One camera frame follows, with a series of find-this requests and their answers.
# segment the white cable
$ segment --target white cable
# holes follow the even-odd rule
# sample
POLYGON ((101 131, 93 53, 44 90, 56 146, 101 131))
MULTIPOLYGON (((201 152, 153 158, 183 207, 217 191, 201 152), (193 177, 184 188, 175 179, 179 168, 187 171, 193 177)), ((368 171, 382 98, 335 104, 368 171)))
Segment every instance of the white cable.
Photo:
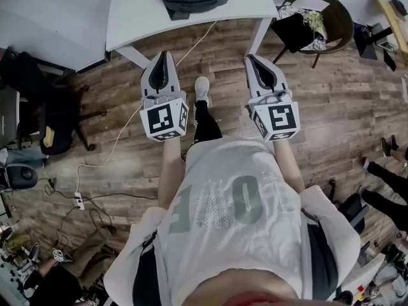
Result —
POLYGON ((201 42, 202 40, 204 40, 204 38, 207 36, 208 32, 210 32, 211 28, 215 25, 216 22, 217 22, 217 21, 215 21, 214 23, 212 23, 212 25, 210 26, 210 28, 207 29, 207 31, 206 31, 206 33, 204 34, 204 36, 203 36, 202 38, 200 38, 200 39, 198 40, 198 42, 197 42, 196 44, 194 44, 193 47, 192 47, 185 55, 183 55, 183 58, 181 58, 181 59, 178 61, 178 63, 176 64, 176 67, 180 64, 180 62, 183 61, 183 59, 184 59, 185 57, 188 56, 188 54, 189 54, 191 51, 193 51, 193 48, 195 48, 195 47, 198 45, 199 42, 201 42))
POLYGON ((90 166, 90 167, 92 167, 92 168, 102 168, 102 167, 109 161, 110 157, 112 156, 112 154, 113 154, 113 152, 114 152, 114 150, 115 150, 117 141, 119 140, 119 138, 120 138, 120 136, 121 136, 123 130, 124 130, 124 129, 126 128, 126 126, 130 123, 130 120, 132 120, 133 116, 135 116, 135 114, 140 110, 140 108, 142 107, 142 105, 143 105, 143 103, 136 109, 135 112, 133 112, 133 114, 130 116, 130 118, 129 118, 129 120, 127 121, 127 123, 125 124, 125 126, 123 126, 123 128, 121 129, 119 135, 117 135, 115 144, 113 145, 113 149, 112 149, 111 153, 109 154, 108 158, 106 159, 106 161, 105 161, 103 164, 101 164, 101 165, 93 165, 93 164, 81 163, 81 164, 79 164, 79 165, 77 166, 77 168, 76 168, 76 175, 77 175, 77 177, 78 177, 78 184, 76 185, 76 192, 79 191, 79 167, 80 167, 80 166, 90 166))

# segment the black pants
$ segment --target black pants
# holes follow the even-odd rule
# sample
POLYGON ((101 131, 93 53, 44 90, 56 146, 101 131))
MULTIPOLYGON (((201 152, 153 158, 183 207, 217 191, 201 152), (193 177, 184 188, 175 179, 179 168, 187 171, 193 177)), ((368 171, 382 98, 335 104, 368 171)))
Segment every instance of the black pants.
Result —
MULTIPOLYGON (((408 179, 400 177, 374 162, 370 162, 367 171, 383 179, 393 191, 408 202, 408 179)), ((394 203, 379 193, 368 190, 363 191, 362 198, 378 211, 388 215, 399 230, 408 230, 408 206, 394 203)))
POLYGON ((197 129, 194 136, 194 144, 206 140, 222 138, 221 130, 219 130, 217 122, 208 112, 207 102, 197 101, 195 107, 197 129))

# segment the white shoe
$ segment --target white shoe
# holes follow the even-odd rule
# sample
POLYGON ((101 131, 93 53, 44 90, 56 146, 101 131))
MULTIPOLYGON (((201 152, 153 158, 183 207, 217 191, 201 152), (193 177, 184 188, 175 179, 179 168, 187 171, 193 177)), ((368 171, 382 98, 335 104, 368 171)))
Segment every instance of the white shoe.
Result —
MULTIPOLYGON (((197 101, 206 101, 207 106, 210 105, 210 100, 208 99, 208 91, 210 90, 210 81, 207 77, 200 76, 196 79, 196 83, 194 85, 196 89, 196 102, 197 101)), ((194 128, 197 128, 197 120, 196 120, 196 105, 194 104, 193 108, 194 112, 194 121, 193 125, 194 128)))

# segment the wooden chair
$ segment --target wooden chair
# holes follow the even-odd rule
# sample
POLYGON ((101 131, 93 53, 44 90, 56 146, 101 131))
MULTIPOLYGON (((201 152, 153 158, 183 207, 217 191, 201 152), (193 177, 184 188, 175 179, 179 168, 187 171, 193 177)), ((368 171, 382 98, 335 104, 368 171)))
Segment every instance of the wooden chair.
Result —
MULTIPOLYGON (((286 3, 293 4, 296 0, 285 0, 283 5, 286 3)), ((334 47, 330 47, 326 50, 299 50, 299 52, 303 54, 316 54, 316 58, 313 63, 313 67, 316 67, 317 61, 321 54, 332 54, 337 52, 343 48, 345 48, 353 38, 354 34, 354 25, 353 20, 349 12, 347 11, 346 7, 339 0, 323 0, 327 2, 329 5, 321 12, 323 15, 323 24, 326 28, 327 32, 327 40, 326 43, 330 43, 336 40, 340 40, 337 45, 334 47)), ((278 54, 275 58, 273 63, 275 64, 288 50, 288 48, 284 47, 282 51, 278 54)))

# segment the wooden floor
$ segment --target wooden floor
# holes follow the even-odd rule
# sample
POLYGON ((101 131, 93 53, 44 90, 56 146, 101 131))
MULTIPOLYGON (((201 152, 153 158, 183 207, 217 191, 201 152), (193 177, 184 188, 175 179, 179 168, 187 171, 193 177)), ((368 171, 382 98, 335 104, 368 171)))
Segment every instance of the wooden floor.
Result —
MULTIPOLYGON (((161 50, 170 50, 177 62, 208 27, 209 24, 203 24, 158 34, 137 42, 135 47, 149 58, 161 50)), ((195 99, 196 77, 209 77, 213 106, 210 112, 222 133, 228 136, 260 137, 244 107, 249 90, 243 55, 252 28, 251 20, 218 22, 178 67, 181 88, 187 92, 190 107, 195 99)), ((280 40, 269 31, 258 54, 273 60, 281 48, 280 40)), ((378 51, 377 54, 378 61, 360 59, 352 43, 340 52, 323 55, 316 69, 311 68, 314 57, 300 53, 288 52, 278 64, 286 75, 294 100, 300 105, 302 130, 291 140, 291 145, 305 182, 308 186, 318 184, 328 189, 328 180, 336 178, 336 199, 339 201, 355 192, 360 184, 400 201, 389 187, 362 171, 356 162, 363 154, 384 165, 386 159, 379 146, 382 136, 396 134, 398 142, 408 142, 408 104, 402 99, 402 62, 393 55, 397 71, 392 72, 383 63, 383 53, 378 51)), ((120 129, 139 106, 141 74, 142 70, 132 62, 113 54, 109 63, 73 79, 75 87, 90 86, 82 100, 84 113, 105 109, 108 112, 105 117, 83 122, 85 134, 90 143, 96 144, 96 150, 86 152, 75 137, 69 152, 50 157, 47 167, 38 172, 40 178, 56 178, 57 188, 73 196, 77 188, 77 165, 103 163, 120 129)), ((192 123, 190 114, 187 135, 182 139, 184 151, 193 139, 192 123)), ((146 138, 140 116, 136 115, 124 130, 106 166, 80 168, 80 192, 87 197, 130 193, 156 198, 161 153, 162 144, 146 138)), ((395 172, 402 169, 392 160, 386 166, 395 172)), ((57 193, 47 196, 46 183, 42 180, 34 189, 9 194, 9 202, 15 206, 13 216, 20 218, 20 227, 29 232, 30 244, 39 241, 43 251, 54 245, 55 231, 73 206, 72 200, 57 193)), ((139 221, 146 208, 156 204, 155 200, 128 196, 109 196, 94 202, 109 214, 113 225, 119 229, 118 236, 109 243, 118 251, 127 240, 130 224, 139 221)), ((87 208, 94 208, 89 202, 85 204, 87 208)), ((107 216, 101 216, 108 223, 107 216)), ((394 233, 392 222, 374 209, 366 219, 363 241, 378 239, 383 246, 394 233)), ((88 212, 72 211, 62 227, 69 242, 66 249, 80 244, 93 230, 88 212)), ((59 247, 66 243, 65 238, 60 238, 59 247)))

